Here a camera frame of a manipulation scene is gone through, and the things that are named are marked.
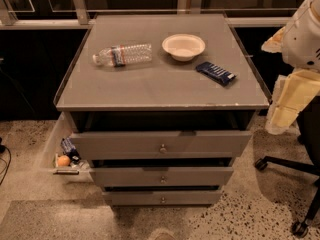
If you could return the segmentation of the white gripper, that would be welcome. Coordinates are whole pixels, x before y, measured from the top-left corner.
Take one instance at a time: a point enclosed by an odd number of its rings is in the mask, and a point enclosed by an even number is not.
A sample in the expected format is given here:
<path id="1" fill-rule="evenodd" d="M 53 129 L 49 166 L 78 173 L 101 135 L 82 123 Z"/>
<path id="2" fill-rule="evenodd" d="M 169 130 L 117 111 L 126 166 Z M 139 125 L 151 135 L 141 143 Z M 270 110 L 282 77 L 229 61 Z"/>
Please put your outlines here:
<path id="1" fill-rule="evenodd" d="M 265 129 L 279 135 L 287 131 L 300 112 L 320 92 L 320 0 L 305 0 L 285 28 L 263 43 L 268 53 L 281 53 L 283 61 L 295 68 L 276 80 Z"/>

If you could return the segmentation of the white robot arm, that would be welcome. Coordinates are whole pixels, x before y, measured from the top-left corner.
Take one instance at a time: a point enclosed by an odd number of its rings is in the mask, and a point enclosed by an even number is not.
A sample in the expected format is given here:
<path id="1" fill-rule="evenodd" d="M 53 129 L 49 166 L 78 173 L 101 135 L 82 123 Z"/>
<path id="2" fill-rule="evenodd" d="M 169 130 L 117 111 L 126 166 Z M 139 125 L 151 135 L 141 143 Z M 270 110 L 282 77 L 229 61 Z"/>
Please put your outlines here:
<path id="1" fill-rule="evenodd" d="M 279 135 L 320 92 L 320 0 L 305 0 L 261 49 L 280 53 L 283 61 L 293 67 L 288 76 L 278 76 L 267 113 L 265 129 Z"/>

